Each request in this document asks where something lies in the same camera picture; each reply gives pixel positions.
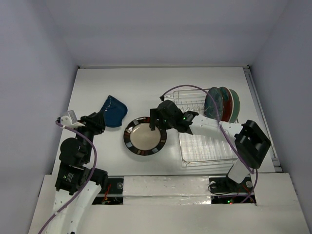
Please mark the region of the beige plate with brown rim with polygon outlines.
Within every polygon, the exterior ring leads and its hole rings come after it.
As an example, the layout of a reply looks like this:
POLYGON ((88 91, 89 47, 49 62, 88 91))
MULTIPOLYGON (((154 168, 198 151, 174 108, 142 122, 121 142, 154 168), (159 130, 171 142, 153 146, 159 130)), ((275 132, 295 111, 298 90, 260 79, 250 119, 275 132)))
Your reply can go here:
POLYGON ((166 130, 156 122, 155 130, 150 129, 150 117, 139 117, 131 121, 124 130, 123 141, 128 150, 139 156, 158 153, 167 141, 166 130))

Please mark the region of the dark blue teardrop plate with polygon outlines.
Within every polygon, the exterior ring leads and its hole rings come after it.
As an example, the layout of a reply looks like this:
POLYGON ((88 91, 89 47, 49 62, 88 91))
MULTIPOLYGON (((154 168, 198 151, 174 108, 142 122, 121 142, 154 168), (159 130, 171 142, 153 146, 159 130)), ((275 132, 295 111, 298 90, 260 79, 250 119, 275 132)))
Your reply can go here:
POLYGON ((122 120, 127 115, 127 106, 109 95, 100 109, 103 112, 105 125, 110 128, 117 128, 122 125, 122 120))

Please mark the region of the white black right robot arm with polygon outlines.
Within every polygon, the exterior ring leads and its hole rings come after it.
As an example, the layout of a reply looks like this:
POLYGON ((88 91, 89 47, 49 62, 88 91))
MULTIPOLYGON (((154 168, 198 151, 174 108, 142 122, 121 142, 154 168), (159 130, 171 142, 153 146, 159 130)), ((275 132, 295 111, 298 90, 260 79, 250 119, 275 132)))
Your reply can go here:
POLYGON ((182 112, 174 102, 165 100, 157 108, 150 109, 150 129, 175 129, 179 133, 211 137, 229 144, 237 161, 228 171, 224 185, 236 191, 250 174, 257 173, 271 141, 258 124, 247 120, 243 124, 218 121, 197 112, 182 112))

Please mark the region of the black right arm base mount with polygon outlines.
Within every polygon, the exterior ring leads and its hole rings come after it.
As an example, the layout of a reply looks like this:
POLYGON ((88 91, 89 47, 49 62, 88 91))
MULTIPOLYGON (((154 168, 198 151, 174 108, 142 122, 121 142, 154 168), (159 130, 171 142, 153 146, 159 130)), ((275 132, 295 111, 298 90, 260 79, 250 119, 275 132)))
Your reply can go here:
POLYGON ((241 184, 227 177, 210 177, 208 190, 215 195, 227 195, 244 191, 241 184))

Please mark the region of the red and teal glazed plate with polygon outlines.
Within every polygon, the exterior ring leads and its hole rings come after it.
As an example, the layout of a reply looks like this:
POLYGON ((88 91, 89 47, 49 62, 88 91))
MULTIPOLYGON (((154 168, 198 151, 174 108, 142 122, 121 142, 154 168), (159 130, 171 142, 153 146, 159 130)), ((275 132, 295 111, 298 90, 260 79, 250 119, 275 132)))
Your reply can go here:
POLYGON ((233 99, 228 88, 220 87, 219 89, 223 98, 222 121, 229 122, 233 109, 233 99))

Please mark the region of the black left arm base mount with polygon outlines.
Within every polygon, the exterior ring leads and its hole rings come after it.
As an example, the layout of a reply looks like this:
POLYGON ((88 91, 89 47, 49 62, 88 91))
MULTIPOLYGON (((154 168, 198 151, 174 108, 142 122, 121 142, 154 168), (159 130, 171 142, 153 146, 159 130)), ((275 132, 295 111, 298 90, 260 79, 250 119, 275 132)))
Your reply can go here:
POLYGON ((122 205, 124 177, 109 177, 106 189, 100 191, 93 205, 122 205))

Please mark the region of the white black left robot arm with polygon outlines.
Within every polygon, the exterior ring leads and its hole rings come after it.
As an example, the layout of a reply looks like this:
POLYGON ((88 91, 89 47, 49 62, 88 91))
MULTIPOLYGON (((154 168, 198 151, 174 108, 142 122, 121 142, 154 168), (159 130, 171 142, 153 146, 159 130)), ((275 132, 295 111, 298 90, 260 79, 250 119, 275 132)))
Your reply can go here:
POLYGON ((58 117, 56 125, 76 136, 60 145, 52 214, 39 233, 78 234, 94 199, 108 187, 106 171, 86 167, 91 156, 97 156, 93 139, 105 131, 104 115, 100 111, 77 119, 70 110, 58 117))

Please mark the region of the dark teal floral plate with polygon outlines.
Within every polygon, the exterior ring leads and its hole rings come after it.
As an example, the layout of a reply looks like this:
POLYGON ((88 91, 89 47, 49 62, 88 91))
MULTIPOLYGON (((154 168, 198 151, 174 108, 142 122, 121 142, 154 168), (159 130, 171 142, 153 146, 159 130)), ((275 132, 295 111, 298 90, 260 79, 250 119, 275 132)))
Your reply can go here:
POLYGON ((204 115, 211 119, 221 120, 223 108, 223 97, 220 89, 217 87, 210 88, 204 102, 204 115))

